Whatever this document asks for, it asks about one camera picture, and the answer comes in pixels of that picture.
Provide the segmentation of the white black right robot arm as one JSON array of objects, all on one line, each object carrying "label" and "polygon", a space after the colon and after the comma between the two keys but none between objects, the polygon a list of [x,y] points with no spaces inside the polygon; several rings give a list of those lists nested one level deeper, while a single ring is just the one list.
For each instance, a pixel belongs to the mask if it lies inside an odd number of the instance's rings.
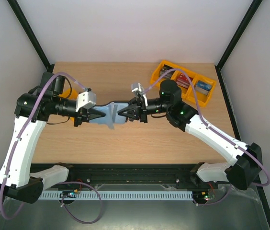
[{"label": "white black right robot arm", "polygon": [[134,91],[135,98],[118,115],[146,123],[148,115],[165,113],[172,126],[197,137],[226,160],[225,163],[199,163],[191,175],[193,186],[200,188],[207,182],[221,181],[247,190],[261,172],[261,147],[231,137],[208,122],[197,109],[182,101],[181,89],[175,81],[162,81],[159,97],[154,99],[147,99],[139,88]]}]

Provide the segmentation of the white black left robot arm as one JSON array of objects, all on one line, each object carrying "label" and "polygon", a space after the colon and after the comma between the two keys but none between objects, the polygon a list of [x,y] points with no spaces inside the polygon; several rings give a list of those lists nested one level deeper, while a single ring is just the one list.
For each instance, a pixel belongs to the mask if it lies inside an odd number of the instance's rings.
[{"label": "white black left robot arm", "polygon": [[44,190],[75,178],[72,165],[66,163],[30,172],[37,142],[50,115],[73,118],[75,127],[106,116],[94,108],[95,95],[82,84],[79,87],[84,92],[76,100],[61,97],[65,81],[77,83],[63,72],[44,72],[40,84],[18,98],[13,136],[0,170],[0,203],[10,197],[32,204]]}]

